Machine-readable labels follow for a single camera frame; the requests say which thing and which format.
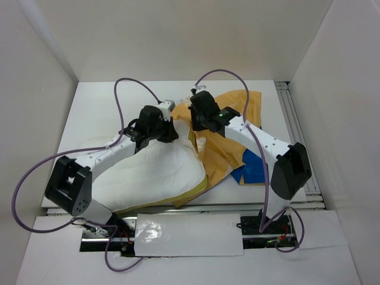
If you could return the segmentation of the orange and blue pillowcase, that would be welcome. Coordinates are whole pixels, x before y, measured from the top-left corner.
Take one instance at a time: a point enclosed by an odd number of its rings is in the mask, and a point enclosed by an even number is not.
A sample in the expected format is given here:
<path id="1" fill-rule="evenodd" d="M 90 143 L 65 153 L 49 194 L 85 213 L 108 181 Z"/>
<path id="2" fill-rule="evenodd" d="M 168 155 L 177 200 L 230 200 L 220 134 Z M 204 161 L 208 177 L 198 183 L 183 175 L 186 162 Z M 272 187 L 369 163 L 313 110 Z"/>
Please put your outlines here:
<path id="1" fill-rule="evenodd" d="M 265 132 L 261 130 L 261 93 L 234 90 L 212 97 L 200 92 L 175 107 L 175 120 L 192 128 L 192 140 L 207 175 L 205 185 L 175 199 L 180 207 L 200 197 L 231 176 L 234 186 L 261 186 L 267 178 L 261 154 Z"/>

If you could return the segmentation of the white pillow yellow trim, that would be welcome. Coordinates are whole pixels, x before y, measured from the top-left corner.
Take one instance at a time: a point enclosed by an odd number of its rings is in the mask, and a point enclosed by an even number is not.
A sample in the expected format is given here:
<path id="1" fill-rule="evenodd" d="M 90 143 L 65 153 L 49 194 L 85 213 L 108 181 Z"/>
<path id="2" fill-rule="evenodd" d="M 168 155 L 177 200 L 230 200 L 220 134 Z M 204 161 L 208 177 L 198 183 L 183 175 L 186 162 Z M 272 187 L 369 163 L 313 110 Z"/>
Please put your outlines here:
<path id="1" fill-rule="evenodd" d="M 176 202 L 204 190 L 207 175 L 199 160 L 189 122 L 176 120 L 179 138 L 149 142 L 137 154 L 103 172 L 92 184 L 92 197 L 123 213 L 135 208 Z"/>

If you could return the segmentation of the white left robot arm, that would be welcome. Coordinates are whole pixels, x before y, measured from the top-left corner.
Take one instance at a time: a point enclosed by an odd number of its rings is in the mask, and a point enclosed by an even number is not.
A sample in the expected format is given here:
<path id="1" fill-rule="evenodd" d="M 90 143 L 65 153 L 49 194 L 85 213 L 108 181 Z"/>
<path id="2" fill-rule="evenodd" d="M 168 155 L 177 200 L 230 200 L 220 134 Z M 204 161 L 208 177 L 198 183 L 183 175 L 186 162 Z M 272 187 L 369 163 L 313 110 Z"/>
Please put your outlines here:
<path id="1" fill-rule="evenodd" d="M 178 138 L 171 112 L 175 103 L 166 100 L 157 106 L 144 106 L 105 148 L 88 151 L 76 158 L 57 159 L 45 190 L 45 197 L 73 217 L 96 226 L 104 237 L 125 227 L 117 215 L 92 197 L 93 182 L 106 170 L 147 147 L 152 140 L 171 143 Z"/>

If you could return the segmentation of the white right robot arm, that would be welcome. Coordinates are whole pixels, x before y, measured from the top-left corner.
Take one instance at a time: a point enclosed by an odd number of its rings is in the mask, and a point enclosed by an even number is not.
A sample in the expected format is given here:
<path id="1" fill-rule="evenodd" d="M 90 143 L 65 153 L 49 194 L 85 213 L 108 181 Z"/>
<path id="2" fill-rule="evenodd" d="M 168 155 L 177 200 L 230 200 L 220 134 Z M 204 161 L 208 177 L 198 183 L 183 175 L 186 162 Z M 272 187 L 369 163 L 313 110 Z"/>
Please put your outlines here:
<path id="1" fill-rule="evenodd" d="M 290 206 L 296 193 L 311 178 L 306 148 L 291 145 L 247 121 L 231 107 L 219 108 L 206 90 L 193 88 L 190 97 L 193 130 L 209 130 L 239 143 L 260 156 L 265 176 L 265 197 L 259 232 L 271 233 L 280 225 L 279 217 Z"/>

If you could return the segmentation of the white cover plate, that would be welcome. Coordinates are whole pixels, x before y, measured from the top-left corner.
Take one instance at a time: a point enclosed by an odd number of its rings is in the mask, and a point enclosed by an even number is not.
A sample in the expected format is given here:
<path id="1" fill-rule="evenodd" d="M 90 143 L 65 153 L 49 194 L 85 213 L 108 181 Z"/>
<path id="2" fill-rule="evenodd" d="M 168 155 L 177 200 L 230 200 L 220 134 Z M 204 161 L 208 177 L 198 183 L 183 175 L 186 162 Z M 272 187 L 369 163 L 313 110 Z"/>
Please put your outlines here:
<path id="1" fill-rule="evenodd" d="M 243 255 L 238 214 L 139 214 L 138 257 L 234 257 Z"/>

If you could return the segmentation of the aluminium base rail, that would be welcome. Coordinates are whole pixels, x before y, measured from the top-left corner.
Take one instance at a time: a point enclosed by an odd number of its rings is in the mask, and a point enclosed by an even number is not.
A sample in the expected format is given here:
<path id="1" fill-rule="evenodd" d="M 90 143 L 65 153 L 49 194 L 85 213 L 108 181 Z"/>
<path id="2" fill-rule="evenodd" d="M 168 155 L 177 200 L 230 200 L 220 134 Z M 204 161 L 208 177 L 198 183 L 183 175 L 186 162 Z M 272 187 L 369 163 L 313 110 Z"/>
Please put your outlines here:
<path id="1" fill-rule="evenodd" d="M 296 228 L 290 213 L 283 214 L 277 221 L 271 223 L 262 233 L 259 232 L 261 217 L 258 204 L 231 205 L 190 205 L 180 208 L 170 206 L 146 207 L 123 213 L 121 217 L 129 226 L 126 234 L 116 232 L 109 249 L 119 251 L 123 257 L 133 257 L 135 225 L 138 214 L 239 214 L 237 228 L 242 232 L 243 249 L 259 248 L 293 248 L 298 244 Z"/>

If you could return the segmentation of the aluminium side rail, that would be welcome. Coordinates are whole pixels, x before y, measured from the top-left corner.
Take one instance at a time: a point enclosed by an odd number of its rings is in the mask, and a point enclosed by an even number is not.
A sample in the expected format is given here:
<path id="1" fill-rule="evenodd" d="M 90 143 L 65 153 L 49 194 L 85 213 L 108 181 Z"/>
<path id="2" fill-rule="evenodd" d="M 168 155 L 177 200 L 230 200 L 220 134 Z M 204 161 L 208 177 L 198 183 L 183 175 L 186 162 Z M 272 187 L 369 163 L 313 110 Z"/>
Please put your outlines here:
<path id="1" fill-rule="evenodd" d="M 300 120 L 297 115 L 295 104 L 293 102 L 288 81 L 275 81 L 275 89 L 278 94 L 278 99 L 283 111 L 283 115 L 286 121 L 287 129 L 290 135 L 291 142 L 301 143 L 306 147 L 305 137 L 302 132 Z M 326 210 L 326 205 L 322 193 L 320 191 L 319 183 L 315 176 L 311 159 L 309 159 L 312 177 L 304 185 L 304 191 L 306 194 L 307 203 L 320 204 L 320 206 L 314 206 L 314 209 Z"/>

